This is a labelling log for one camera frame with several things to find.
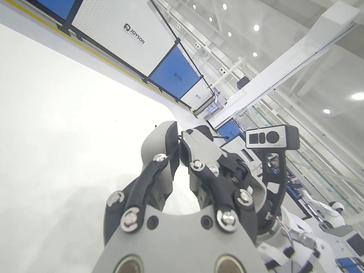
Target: silver bolt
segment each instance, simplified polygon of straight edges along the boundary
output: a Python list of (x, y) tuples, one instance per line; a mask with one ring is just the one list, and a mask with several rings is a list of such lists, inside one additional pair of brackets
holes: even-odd
[(111, 207), (117, 201), (122, 202), (124, 198), (125, 195), (122, 191), (116, 191), (109, 196), (109, 198), (106, 201), (106, 204), (108, 205), (108, 207)]
[(134, 214), (133, 212), (129, 212), (125, 215), (125, 225), (130, 227), (133, 225), (138, 219), (138, 216)]
[(121, 220), (120, 220), (120, 227), (125, 232), (132, 232), (137, 227), (137, 221), (138, 221), (138, 213), (140, 209), (137, 207), (131, 207), (126, 212), (123, 213)]
[(235, 218), (230, 212), (224, 212), (222, 214), (222, 222), (224, 222), (226, 225), (234, 225)]
[(157, 154), (153, 160), (156, 162), (162, 162), (163, 160), (165, 160), (167, 158), (167, 156), (163, 153)]
[(222, 213), (221, 210), (218, 210), (216, 213), (217, 223), (220, 225), (222, 229), (227, 232), (234, 232), (237, 228), (238, 215), (234, 210), (226, 211)]
[(240, 189), (240, 197), (238, 197), (238, 202), (244, 206), (250, 206), (253, 203), (253, 198), (247, 190)]
[(209, 170), (214, 173), (214, 175), (217, 177), (219, 175), (219, 169), (215, 166), (208, 166)]
[(205, 165), (202, 161), (200, 160), (195, 160), (191, 163), (191, 167), (193, 170), (200, 172), (205, 168)]

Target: white pillar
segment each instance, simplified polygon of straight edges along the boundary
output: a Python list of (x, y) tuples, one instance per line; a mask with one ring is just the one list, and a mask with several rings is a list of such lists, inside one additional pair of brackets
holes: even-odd
[(359, 12), (359, 9), (343, 2), (332, 5), (306, 36), (232, 96), (226, 107), (209, 120), (211, 125), (217, 127), (234, 113), (255, 104), (305, 65), (326, 53), (352, 28)]

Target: ceiling light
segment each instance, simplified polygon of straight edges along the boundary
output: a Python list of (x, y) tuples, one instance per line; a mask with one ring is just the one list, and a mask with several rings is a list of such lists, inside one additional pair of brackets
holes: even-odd
[(362, 101), (364, 100), (364, 92), (359, 92), (351, 96), (354, 100)]

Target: white robot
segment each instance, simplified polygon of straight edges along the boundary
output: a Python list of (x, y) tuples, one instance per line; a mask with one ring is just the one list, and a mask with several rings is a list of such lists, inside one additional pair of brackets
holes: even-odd
[[(298, 129), (284, 125), (258, 133), (268, 144), (253, 148), (266, 160), (270, 152), (280, 157), (279, 174), (268, 172), (263, 161), (261, 181), (237, 154), (213, 143), (208, 127), (179, 135), (177, 122), (157, 126), (142, 145), (139, 177), (107, 200), (105, 247), (92, 273), (340, 272), (330, 245), (281, 206), (285, 151), (298, 149)], [(246, 134), (247, 143), (256, 140), (255, 133)], [(269, 146), (284, 137), (279, 148)], [(189, 168), (200, 211), (173, 216), (162, 210), (180, 163)], [(268, 183), (278, 191), (268, 190)]]
[(330, 202), (329, 205), (314, 200), (310, 194), (303, 190), (305, 202), (313, 209), (329, 229), (345, 225), (342, 211), (345, 209), (340, 202)]

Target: joyson logo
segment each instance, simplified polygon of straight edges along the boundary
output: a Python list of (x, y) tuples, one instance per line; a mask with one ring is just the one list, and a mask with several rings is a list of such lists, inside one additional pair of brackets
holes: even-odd
[(178, 75), (177, 73), (174, 73), (174, 76), (177, 77), (177, 79), (179, 79), (180, 81), (183, 81), (183, 79), (181, 78), (181, 76)]
[(145, 40), (141, 38), (141, 36), (130, 27), (129, 24), (124, 25), (124, 31), (132, 38), (134, 39), (139, 45), (143, 45), (145, 43)]

